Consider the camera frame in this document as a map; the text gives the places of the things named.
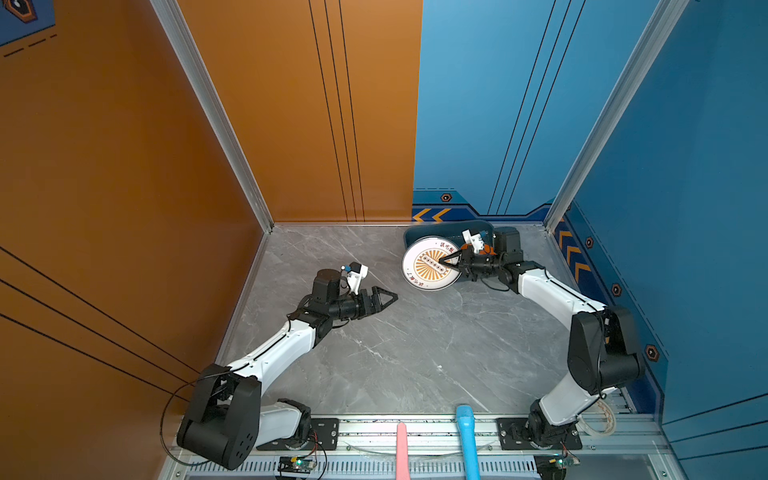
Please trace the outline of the large orange sunburst plate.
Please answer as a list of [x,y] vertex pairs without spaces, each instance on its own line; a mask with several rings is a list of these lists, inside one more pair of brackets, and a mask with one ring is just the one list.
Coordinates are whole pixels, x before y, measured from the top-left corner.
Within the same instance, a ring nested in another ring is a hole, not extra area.
[[402,259],[402,271],[405,280],[413,287],[423,291],[438,291],[453,285],[460,272],[441,263],[444,257],[459,251],[459,248],[447,239],[424,237],[411,244]]

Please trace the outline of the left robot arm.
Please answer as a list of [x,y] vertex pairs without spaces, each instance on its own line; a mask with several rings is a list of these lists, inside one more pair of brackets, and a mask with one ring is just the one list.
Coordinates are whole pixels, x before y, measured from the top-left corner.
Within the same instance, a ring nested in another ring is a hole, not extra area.
[[177,445],[202,462],[229,470],[256,448],[274,441],[290,449],[315,438],[310,407],[286,398],[263,405],[263,394],[298,359],[334,329],[374,316],[394,304],[396,293],[361,287],[359,263],[317,272],[312,290],[287,314],[284,325],[252,352],[228,365],[213,363],[193,382],[190,403],[176,433]]

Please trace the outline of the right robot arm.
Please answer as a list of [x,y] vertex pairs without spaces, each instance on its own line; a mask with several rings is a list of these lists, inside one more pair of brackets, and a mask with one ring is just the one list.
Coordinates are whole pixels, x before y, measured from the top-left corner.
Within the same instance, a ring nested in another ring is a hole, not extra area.
[[495,277],[512,292],[544,308],[569,331],[568,373],[534,401],[522,426],[507,435],[538,449],[563,446],[576,433],[581,414],[611,391],[640,379],[644,362],[634,317],[626,308],[606,305],[562,283],[535,261],[513,250],[519,241],[508,229],[487,245],[479,234],[463,232],[466,243],[439,263],[472,281]]

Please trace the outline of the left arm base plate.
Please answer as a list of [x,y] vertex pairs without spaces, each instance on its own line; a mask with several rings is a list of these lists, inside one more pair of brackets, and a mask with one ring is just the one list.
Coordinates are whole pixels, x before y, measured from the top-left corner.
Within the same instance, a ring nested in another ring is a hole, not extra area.
[[312,417],[303,421],[298,429],[287,438],[269,441],[257,447],[258,451],[310,451],[319,443],[326,452],[337,448],[339,419]]

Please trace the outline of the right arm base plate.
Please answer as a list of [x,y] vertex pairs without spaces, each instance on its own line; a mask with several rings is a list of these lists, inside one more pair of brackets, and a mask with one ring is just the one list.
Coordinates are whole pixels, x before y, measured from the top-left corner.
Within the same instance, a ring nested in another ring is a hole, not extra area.
[[581,450],[583,444],[576,423],[553,426],[531,419],[502,417],[496,420],[498,438],[503,450],[551,450],[565,447]]

